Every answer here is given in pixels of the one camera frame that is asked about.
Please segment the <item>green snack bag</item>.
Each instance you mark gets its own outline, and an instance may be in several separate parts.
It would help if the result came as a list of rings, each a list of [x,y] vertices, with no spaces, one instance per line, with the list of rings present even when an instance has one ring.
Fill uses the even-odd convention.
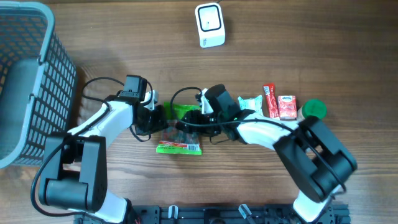
[[[156,153],[201,156],[202,150],[198,135],[185,133],[176,128],[178,119],[182,119],[186,112],[200,107],[197,105],[173,105],[177,119],[172,116],[169,102],[164,103],[164,108],[169,126],[161,132],[161,139],[156,147]]]

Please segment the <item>teal wrapper packet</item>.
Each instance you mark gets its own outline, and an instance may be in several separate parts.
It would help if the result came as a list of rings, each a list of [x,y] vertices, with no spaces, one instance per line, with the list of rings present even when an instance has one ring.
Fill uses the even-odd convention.
[[[262,110],[262,95],[259,95],[255,98],[243,99],[242,97],[238,97],[239,106],[242,110],[254,110],[256,113],[260,114],[261,116],[264,115]]]

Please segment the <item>red stick sachet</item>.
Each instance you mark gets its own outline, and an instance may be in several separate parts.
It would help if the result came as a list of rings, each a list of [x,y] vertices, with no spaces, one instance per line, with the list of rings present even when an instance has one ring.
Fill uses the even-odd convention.
[[[273,83],[263,85],[266,96],[269,117],[272,119],[280,119],[277,100],[275,97],[275,86]]]

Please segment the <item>red white tissue pack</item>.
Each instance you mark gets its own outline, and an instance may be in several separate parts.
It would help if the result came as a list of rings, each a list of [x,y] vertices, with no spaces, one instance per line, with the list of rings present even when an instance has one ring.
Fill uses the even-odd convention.
[[[297,119],[297,103],[294,95],[278,96],[279,118],[281,120]]]

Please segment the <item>green lid jar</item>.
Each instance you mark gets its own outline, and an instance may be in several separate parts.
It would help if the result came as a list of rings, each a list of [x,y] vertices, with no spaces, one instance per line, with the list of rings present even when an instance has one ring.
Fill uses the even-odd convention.
[[[319,119],[323,119],[326,115],[326,104],[319,99],[311,99],[305,102],[304,105],[297,111],[297,120],[301,121],[309,116],[315,116]]]

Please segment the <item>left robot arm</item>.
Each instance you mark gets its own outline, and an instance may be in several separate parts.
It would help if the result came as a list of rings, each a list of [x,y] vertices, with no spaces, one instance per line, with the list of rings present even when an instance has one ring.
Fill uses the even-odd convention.
[[[106,150],[125,129],[135,138],[167,127],[158,93],[145,78],[128,75],[123,90],[102,100],[101,109],[67,132],[53,132],[45,142],[43,163],[30,190],[33,207],[65,210],[75,223],[141,223],[131,201],[108,190]]]

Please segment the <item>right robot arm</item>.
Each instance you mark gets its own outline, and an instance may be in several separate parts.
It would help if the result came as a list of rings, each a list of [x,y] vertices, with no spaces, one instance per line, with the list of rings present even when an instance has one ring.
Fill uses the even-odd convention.
[[[281,121],[242,109],[223,84],[200,90],[196,99],[200,109],[182,118],[170,110],[177,129],[209,137],[225,133],[232,141],[274,150],[299,189],[292,206],[301,220],[318,220],[337,195],[346,193],[345,182],[358,164],[321,119]]]

